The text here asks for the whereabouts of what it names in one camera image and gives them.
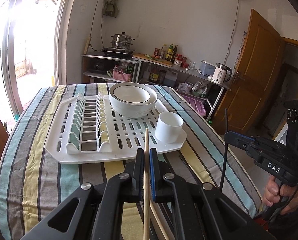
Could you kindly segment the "person's right hand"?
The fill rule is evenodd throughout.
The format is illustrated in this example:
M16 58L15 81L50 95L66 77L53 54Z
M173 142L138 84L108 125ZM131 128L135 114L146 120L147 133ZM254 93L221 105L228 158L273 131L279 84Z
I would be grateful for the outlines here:
M279 186L276 183L276 178L273 175L270 175L269 181L267 182L264 189L263 204L266 206L272 206L273 204L278 203L282 197L291 198L295 192L296 194L294 195L293 199L280 212L281 215L295 212L298 208L298 187L290 187L286 184Z

